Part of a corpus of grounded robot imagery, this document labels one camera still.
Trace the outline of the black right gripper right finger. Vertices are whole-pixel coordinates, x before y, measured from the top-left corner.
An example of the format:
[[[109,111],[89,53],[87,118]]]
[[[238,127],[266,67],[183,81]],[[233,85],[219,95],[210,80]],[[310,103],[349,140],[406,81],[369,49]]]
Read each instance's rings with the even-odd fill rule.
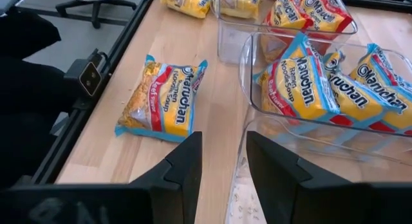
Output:
[[[350,224],[348,180],[301,158],[256,131],[247,158],[268,224]]]

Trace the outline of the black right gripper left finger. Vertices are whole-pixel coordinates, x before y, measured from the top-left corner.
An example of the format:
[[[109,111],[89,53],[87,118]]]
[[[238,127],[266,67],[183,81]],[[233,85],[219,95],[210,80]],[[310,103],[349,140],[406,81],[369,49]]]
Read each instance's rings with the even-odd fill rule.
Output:
[[[128,224],[194,224],[202,176],[202,132],[195,131],[163,160],[129,183]]]

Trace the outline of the blue Maruchan beef ramen pack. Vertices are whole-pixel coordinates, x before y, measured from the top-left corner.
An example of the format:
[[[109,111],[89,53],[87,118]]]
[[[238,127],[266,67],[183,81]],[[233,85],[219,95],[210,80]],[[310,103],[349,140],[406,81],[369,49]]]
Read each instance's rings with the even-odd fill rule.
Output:
[[[320,55],[303,33],[253,79],[261,88],[261,108],[268,113],[317,121],[340,113]]]
[[[350,77],[396,108],[370,125],[371,129],[412,136],[412,85],[395,73],[380,46],[367,45],[365,56],[358,61]]]
[[[141,81],[115,126],[115,134],[183,142],[191,133],[195,98],[208,62],[177,66],[145,58]]]
[[[399,108],[389,104],[369,87],[345,75],[341,62],[345,55],[341,51],[327,53],[323,64],[340,113],[330,121],[337,125],[367,128],[384,118],[390,111]]]

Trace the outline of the red Maruchan beef ramen pack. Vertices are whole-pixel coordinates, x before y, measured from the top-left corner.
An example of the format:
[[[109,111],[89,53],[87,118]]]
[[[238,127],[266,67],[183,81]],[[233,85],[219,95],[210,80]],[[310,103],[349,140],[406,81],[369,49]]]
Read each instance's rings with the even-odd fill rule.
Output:
[[[353,21],[336,0],[301,0],[300,6],[314,22],[310,29],[318,32],[341,33]]]
[[[267,62],[275,61],[287,49],[298,31],[314,24],[301,8],[301,0],[276,0],[260,28],[260,43]]]

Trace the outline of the yellow Maruchan chicken ramen pack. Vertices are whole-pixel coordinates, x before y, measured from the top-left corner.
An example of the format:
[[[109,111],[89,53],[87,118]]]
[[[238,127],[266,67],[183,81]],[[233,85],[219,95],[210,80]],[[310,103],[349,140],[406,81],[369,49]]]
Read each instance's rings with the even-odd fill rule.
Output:
[[[211,7],[212,0],[160,0],[167,7],[183,14],[204,19]]]
[[[244,19],[257,19],[263,0],[219,0],[220,13]]]

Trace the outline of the person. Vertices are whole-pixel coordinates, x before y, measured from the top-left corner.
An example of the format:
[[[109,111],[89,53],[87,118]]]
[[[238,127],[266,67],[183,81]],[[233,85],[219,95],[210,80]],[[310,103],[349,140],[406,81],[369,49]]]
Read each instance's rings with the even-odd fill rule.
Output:
[[[55,120],[77,99],[63,71],[25,60],[60,40],[57,27],[35,13],[0,17],[0,190],[35,174],[55,141]]]

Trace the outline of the office chair base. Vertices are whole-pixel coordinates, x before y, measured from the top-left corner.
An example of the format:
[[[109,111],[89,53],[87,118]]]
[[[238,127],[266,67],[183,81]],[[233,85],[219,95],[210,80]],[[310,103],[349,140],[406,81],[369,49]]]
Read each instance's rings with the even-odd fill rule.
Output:
[[[126,6],[136,10],[137,4],[125,0],[72,0],[65,3],[60,3],[55,6],[57,12],[61,17],[68,17],[67,8],[73,8],[83,5],[92,5],[91,23],[94,28],[100,28],[100,21],[98,19],[101,4]]]

